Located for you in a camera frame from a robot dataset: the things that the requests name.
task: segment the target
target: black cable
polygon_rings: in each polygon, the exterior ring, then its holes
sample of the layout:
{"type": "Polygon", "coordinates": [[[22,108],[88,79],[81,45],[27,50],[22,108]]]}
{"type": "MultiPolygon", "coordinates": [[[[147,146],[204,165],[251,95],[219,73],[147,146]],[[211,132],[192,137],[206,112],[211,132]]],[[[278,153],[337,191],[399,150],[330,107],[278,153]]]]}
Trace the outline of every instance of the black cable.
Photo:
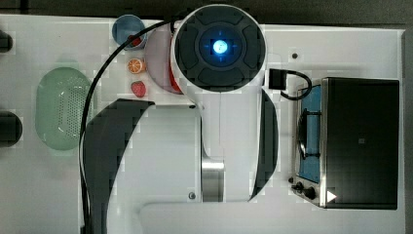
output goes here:
{"type": "Polygon", "coordinates": [[[313,83],[311,82],[311,80],[310,80],[310,78],[309,78],[308,76],[306,76],[305,74],[303,74],[303,73],[301,73],[301,72],[292,71],[292,70],[286,70],[286,73],[287,73],[287,74],[291,74],[291,75],[299,76],[299,77],[303,78],[304,80],[306,80],[306,82],[307,82],[307,84],[308,84],[308,88],[307,88],[306,92],[304,92],[304,94],[302,94],[301,96],[298,96],[298,97],[291,97],[291,96],[289,96],[288,94],[282,92],[282,96],[283,96],[284,98],[287,98],[287,99],[289,99],[289,100],[299,100],[299,99],[305,98],[307,95],[310,94],[311,89],[313,88],[313,83]]]}
{"type": "Polygon", "coordinates": [[[180,11],[180,12],[178,12],[177,14],[175,14],[174,16],[172,16],[172,18],[171,18],[171,20],[170,20],[170,25],[169,25],[170,33],[173,34],[173,33],[175,32],[174,25],[175,25],[175,22],[176,22],[177,20],[183,20],[183,19],[185,19],[186,16],[188,16],[188,15],[189,15],[191,12],[193,12],[193,11],[194,11],[194,9],[188,8],[188,9],[183,10],[183,11],[180,11]]]}
{"type": "MultiPolygon", "coordinates": [[[[83,108],[83,113],[82,113],[82,122],[80,126],[80,137],[79,137],[79,165],[81,164],[81,158],[80,158],[80,150],[81,147],[81,142],[82,142],[82,136],[83,133],[85,132],[86,129],[86,122],[88,119],[88,112],[89,112],[89,106],[91,105],[92,101],[92,96],[94,94],[94,89],[97,85],[97,82],[100,80],[101,75],[103,72],[106,70],[106,68],[109,66],[110,62],[122,51],[127,47],[128,44],[130,44],[133,40],[136,38],[140,37],[141,35],[159,27],[164,24],[169,23],[170,20],[164,20],[158,23],[155,23],[149,27],[146,27],[145,29],[139,31],[138,33],[134,34],[131,38],[129,38],[126,42],[124,42],[121,46],[119,46],[115,52],[110,55],[110,57],[106,60],[106,62],[103,64],[103,66],[100,68],[100,70],[97,72],[96,76],[94,77],[94,80],[92,81],[91,87],[89,88],[88,91],[88,96],[86,97],[85,100],[85,106],[83,108]]],[[[85,222],[85,226],[81,228],[82,233],[94,233],[93,232],[93,226],[92,226],[92,210],[89,211],[89,201],[88,201],[88,193],[87,193],[87,186],[85,182],[84,175],[82,173],[82,168],[80,168],[80,179],[81,179],[81,189],[82,189],[82,204],[83,204],[83,219],[85,222]]]]}

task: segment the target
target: green bowl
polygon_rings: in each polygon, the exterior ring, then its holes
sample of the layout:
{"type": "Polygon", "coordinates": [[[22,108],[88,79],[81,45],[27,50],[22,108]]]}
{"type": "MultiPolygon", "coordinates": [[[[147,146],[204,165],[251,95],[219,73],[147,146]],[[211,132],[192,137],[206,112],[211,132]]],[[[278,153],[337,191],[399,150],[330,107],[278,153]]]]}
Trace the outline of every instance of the green bowl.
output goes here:
{"type": "MultiPolygon", "coordinates": [[[[36,98],[36,132],[49,147],[69,150],[79,142],[82,112],[90,80],[80,71],[60,67],[40,81],[36,98]]],[[[92,105],[88,118],[92,117],[92,105]]]]}

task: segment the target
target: orange object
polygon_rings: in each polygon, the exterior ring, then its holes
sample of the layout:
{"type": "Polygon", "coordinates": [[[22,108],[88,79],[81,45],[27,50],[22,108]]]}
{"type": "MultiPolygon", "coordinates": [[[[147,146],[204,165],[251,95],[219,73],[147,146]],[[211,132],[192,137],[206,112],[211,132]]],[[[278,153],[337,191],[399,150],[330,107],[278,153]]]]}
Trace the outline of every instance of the orange object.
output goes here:
{"type": "Polygon", "coordinates": [[[145,62],[140,58],[133,58],[128,62],[128,70],[132,74],[137,74],[146,69],[145,62]]]}

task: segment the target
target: blue cup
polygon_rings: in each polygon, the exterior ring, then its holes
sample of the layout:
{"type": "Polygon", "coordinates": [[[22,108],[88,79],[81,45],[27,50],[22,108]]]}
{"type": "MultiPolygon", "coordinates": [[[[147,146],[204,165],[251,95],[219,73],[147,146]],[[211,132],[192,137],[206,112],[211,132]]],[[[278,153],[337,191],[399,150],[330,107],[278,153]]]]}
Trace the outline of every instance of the blue cup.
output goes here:
{"type": "MultiPolygon", "coordinates": [[[[116,19],[112,27],[112,36],[115,39],[118,45],[122,45],[128,40],[128,37],[138,33],[140,30],[143,30],[145,25],[142,20],[133,15],[124,15],[116,19]]],[[[135,51],[145,47],[147,40],[146,33],[140,36],[140,44],[133,46],[132,43],[128,44],[125,47],[126,51],[135,51]]]]}

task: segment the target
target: blue light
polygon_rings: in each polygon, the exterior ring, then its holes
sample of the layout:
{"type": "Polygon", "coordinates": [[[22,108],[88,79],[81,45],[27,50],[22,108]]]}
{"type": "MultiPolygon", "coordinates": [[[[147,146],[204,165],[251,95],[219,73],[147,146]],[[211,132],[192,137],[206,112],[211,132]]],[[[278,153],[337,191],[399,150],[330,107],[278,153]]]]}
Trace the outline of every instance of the blue light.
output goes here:
{"type": "Polygon", "coordinates": [[[228,50],[228,45],[223,40],[217,40],[213,43],[213,50],[218,54],[222,54],[228,50]]]}

